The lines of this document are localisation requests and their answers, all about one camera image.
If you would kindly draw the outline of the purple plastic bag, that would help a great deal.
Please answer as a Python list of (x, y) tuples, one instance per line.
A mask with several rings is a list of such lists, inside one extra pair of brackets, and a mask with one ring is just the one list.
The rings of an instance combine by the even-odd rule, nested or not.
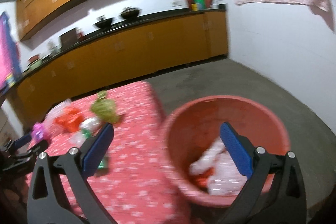
[(35, 143), (39, 143), (43, 140), (46, 140), (49, 144), (51, 143), (51, 134), (42, 123), (36, 123), (33, 125), (31, 137)]

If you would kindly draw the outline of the small orange plastic bag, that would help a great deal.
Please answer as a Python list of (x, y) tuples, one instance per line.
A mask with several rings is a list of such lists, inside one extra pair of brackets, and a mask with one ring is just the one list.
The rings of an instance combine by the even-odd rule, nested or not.
[(67, 132), (79, 131), (80, 124), (84, 121), (84, 116), (80, 109), (67, 106), (63, 109), (62, 114), (54, 119), (54, 122)]

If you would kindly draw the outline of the clear bubble wrap sheet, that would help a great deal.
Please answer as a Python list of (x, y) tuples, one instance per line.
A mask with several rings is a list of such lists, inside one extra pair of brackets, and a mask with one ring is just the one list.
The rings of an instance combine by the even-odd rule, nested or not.
[[(67, 132), (62, 126), (54, 122), (54, 119), (60, 116), (63, 109), (67, 106), (73, 106), (80, 109), (84, 116), (84, 121), (80, 124), (79, 131), (77, 132)], [(68, 142), (75, 146), (81, 146), (88, 137), (96, 133), (101, 127), (102, 121), (87, 109), (81, 109), (71, 100), (65, 100), (48, 112), (42, 124), (49, 130), (51, 141), (60, 140), (64, 143)]]

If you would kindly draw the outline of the white bubble wrap piece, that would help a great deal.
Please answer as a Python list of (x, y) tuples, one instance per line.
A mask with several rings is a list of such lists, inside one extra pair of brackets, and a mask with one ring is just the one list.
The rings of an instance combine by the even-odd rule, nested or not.
[(189, 166), (189, 175), (194, 183), (196, 175), (214, 168), (214, 174), (209, 178), (207, 189), (212, 196), (237, 195), (247, 181), (246, 176), (239, 173), (234, 161), (220, 138), (216, 138), (212, 145), (201, 157)]

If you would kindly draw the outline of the green plastic bag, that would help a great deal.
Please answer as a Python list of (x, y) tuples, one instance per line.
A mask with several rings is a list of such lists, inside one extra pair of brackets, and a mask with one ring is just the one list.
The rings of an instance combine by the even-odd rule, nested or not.
[(91, 104), (90, 111), (103, 122), (114, 124), (119, 121), (116, 103), (113, 99), (108, 98), (106, 90), (96, 94), (96, 99)]

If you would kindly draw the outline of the red plastic basket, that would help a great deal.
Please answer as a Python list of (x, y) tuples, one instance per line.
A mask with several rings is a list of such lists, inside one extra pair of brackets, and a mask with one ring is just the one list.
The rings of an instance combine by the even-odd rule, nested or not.
[(290, 151), (288, 132), (280, 118), (264, 105), (239, 96), (209, 96), (184, 104), (164, 121), (163, 170), (182, 196), (206, 207), (229, 207), (236, 195), (210, 196), (195, 186), (188, 174), (189, 165), (219, 136), (223, 122), (269, 153)]

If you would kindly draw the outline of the brown lower kitchen cabinets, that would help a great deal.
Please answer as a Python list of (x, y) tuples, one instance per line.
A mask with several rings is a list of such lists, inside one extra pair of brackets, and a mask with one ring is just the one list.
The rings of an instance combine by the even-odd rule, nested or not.
[(225, 4), (142, 16), (60, 52), (1, 95), (26, 125), (55, 104), (107, 86), (228, 54)]

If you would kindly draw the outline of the red floral tablecloth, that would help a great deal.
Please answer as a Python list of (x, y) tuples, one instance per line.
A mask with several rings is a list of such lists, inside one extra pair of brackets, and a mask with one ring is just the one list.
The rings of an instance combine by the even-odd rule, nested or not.
[[(153, 88), (139, 81), (109, 90), (108, 98), (116, 103), (119, 121), (112, 124), (106, 168), (87, 179), (99, 201), (115, 223), (189, 223), (188, 203), (164, 174), (165, 114)], [(57, 156), (81, 146), (56, 140), (45, 152)], [(82, 217), (66, 176), (60, 179), (73, 212)]]

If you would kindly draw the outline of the pink and blue curtain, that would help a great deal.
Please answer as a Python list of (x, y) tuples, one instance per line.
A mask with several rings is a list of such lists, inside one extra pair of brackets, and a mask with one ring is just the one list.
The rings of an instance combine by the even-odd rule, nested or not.
[(17, 42), (11, 36), (9, 16), (1, 13), (1, 93), (9, 89), (22, 77)]

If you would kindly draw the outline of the stacked bowls on counter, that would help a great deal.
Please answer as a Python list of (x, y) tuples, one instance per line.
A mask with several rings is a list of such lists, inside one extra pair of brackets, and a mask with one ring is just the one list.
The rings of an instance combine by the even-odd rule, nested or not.
[(42, 63), (42, 58), (40, 54), (34, 55), (29, 58), (28, 60), (28, 70), (33, 71), (34, 69), (37, 69)]

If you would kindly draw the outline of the dark cutting board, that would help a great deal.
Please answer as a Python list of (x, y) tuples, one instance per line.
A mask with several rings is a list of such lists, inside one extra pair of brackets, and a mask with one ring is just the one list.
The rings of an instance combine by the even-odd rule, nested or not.
[(65, 51), (78, 43), (76, 28), (73, 28), (60, 36), (61, 50)]

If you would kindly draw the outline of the black wok left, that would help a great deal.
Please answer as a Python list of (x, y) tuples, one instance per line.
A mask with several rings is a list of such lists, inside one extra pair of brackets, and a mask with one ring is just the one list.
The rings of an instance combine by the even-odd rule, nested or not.
[(111, 28), (113, 21), (114, 18), (106, 18), (105, 16), (98, 16), (97, 22), (94, 25), (99, 29), (106, 30)]

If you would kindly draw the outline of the black wok with lid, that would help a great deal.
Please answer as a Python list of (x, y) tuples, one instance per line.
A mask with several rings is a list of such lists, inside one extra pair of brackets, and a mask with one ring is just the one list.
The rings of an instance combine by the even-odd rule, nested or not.
[(141, 13), (141, 9), (137, 7), (126, 7), (120, 13), (120, 17), (127, 21), (136, 20)]

